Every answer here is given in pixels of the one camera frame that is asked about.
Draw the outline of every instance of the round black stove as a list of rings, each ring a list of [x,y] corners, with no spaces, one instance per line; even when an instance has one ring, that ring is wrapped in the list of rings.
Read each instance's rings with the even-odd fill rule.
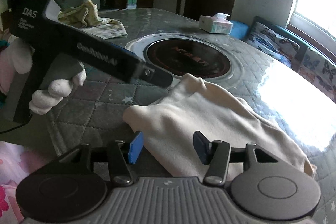
[[[145,58],[177,76],[214,78],[226,74],[229,59],[219,50],[191,39],[164,39],[145,49]]]

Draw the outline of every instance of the person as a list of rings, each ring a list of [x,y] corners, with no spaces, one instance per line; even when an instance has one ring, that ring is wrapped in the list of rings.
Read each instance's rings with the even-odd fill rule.
[[[15,73],[24,74],[31,70],[32,54],[33,49],[8,29],[0,34],[0,107],[5,103]],[[71,93],[74,85],[83,85],[85,79],[86,72],[83,68],[72,80],[54,80],[48,90],[34,92],[29,108],[36,114],[46,114]]]

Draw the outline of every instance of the pink flower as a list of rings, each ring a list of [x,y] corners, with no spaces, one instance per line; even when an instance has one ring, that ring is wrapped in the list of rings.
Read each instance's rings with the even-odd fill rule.
[[[5,197],[6,197],[6,192],[5,189],[0,186],[0,217],[2,217],[2,211],[8,211],[9,209],[9,205],[8,203],[5,201]]]

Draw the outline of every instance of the metal screw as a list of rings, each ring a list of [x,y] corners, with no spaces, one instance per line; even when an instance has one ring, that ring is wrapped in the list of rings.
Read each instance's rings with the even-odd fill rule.
[[[213,186],[218,186],[223,182],[222,178],[219,176],[208,176],[205,177],[203,181]]]
[[[131,182],[131,178],[128,176],[115,176],[113,180],[118,184],[127,184]]]

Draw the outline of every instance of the blue gripper pad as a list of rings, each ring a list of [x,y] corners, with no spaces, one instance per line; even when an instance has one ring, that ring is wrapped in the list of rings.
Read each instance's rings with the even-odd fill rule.
[[[143,147],[143,133],[141,131],[137,131],[136,133],[138,133],[138,135],[133,139],[133,141],[129,145],[129,151],[128,151],[129,164],[135,164]]]

